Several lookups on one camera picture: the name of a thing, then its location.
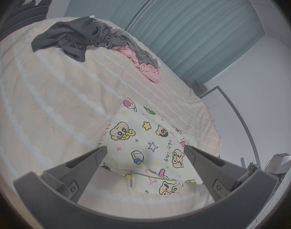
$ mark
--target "white cartoon pajamas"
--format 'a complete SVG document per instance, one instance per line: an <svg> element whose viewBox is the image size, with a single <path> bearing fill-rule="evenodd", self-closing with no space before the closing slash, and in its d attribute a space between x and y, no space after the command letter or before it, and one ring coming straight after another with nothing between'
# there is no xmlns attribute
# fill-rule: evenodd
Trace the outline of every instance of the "white cartoon pajamas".
<svg viewBox="0 0 291 229"><path fill-rule="evenodd" d="M126 97L98 147L108 151L101 166L131 179L135 192L170 195L185 183L202 184L184 154L186 144L196 147L195 140Z"/></svg>

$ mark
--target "bed sheet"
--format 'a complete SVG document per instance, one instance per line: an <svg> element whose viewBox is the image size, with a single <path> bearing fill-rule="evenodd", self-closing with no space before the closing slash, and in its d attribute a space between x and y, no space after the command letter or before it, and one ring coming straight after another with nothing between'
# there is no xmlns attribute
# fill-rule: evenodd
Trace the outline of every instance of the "bed sheet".
<svg viewBox="0 0 291 229"><path fill-rule="evenodd" d="M32 52L35 36L57 21L73 19L33 23L0 42L0 173L14 191L13 180L27 172L40 175L96 148L125 96L194 137L198 148L218 156L221 139L209 109L136 39L162 65L157 84L115 50L89 47L83 63L58 47ZM209 198L204 185L183 186L181 193L168 197L137 194L129 179L99 167L79 204L115 216L159 218L201 208Z"/></svg>

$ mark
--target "clothing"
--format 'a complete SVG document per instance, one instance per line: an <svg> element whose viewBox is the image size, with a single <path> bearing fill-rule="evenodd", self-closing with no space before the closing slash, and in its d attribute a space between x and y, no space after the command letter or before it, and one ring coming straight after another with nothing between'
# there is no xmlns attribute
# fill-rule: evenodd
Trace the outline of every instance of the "clothing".
<svg viewBox="0 0 291 229"><path fill-rule="evenodd" d="M104 22L89 16L68 22L59 21L44 33L37 35L32 43L32 50L59 45L69 57L85 62L85 52L88 45L111 49L128 45L136 51L139 64L150 64L158 68L156 59L140 48L132 37L122 29L114 29Z"/></svg>
<svg viewBox="0 0 291 229"><path fill-rule="evenodd" d="M139 69L141 74L143 74L146 78L148 78L152 82L158 83L161 80L161 74L160 74L159 68L154 68L150 64L145 64L145 63L139 64L136 52L130 49L128 46L114 47L112 49L118 50L119 52L124 54L126 57L132 59L133 63Z"/></svg>
<svg viewBox="0 0 291 229"><path fill-rule="evenodd" d="M202 184L184 154L190 140L153 110L126 97L98 144L108 152L101 166L131 179L137 193L178 193L184 183Z"/></svg>

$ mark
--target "curtain fold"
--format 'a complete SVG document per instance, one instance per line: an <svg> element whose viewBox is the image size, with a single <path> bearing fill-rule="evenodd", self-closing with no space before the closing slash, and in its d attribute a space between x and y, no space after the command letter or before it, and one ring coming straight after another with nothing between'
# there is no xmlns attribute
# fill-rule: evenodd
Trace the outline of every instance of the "curtain fold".
<svg viewBox="0 0 291 229"><path fill-rule="evenodd" d="M189 82L207 82L263 35L249 0L71 0L66 16L94 15L127 30Z"/></svg>

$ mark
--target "pink star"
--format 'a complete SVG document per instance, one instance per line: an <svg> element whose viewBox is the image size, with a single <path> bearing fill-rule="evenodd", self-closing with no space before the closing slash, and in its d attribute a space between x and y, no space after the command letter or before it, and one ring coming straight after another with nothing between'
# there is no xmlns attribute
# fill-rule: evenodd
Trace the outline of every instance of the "pink star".
<svg viewBox="0 0 291 229"><path fill-rule="evenodd" d="M154 180L152 181L150 177L148 177L148 179L150 180L150 185L152 185L153 182L157 182L157 180L154 178Z"/></svg>

